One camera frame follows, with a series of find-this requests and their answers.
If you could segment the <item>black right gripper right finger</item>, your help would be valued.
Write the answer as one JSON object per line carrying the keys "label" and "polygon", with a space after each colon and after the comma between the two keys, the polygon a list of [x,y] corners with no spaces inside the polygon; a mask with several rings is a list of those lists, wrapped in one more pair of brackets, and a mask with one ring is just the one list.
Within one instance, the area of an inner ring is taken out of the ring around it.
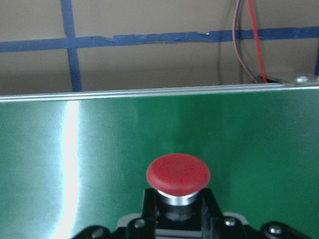
{"label": "black right gripper right finger", "polygon": [[223,213],[211,189],[202,189],[201,227],[204,239],[309,239],[297,229],[282,222],[270,221],[259,229],[250,225],[247,219],[237,213]]}

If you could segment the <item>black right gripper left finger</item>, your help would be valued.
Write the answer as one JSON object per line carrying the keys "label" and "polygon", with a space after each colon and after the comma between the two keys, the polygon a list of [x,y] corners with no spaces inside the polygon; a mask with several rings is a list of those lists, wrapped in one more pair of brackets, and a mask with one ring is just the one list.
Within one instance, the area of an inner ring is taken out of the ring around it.
{"label": "black right gripper left finger", "polygon": [[88,226],[74,239],[154,239],[156,230],[156,193],[154,189],[145,189],[140,213],[122,216],[117,228],[110,231],[105,226]]}

